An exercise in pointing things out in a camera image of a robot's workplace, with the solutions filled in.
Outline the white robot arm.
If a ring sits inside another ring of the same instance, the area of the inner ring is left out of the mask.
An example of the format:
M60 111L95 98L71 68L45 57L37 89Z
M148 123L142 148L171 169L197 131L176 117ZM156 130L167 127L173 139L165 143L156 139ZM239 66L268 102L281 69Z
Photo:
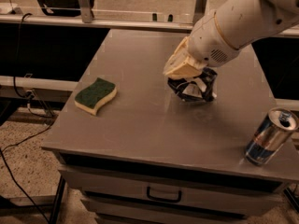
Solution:
M172 79L199 76L236 58L252 42L299 22L299 0L227 0L208 11L184 37L164 67Z

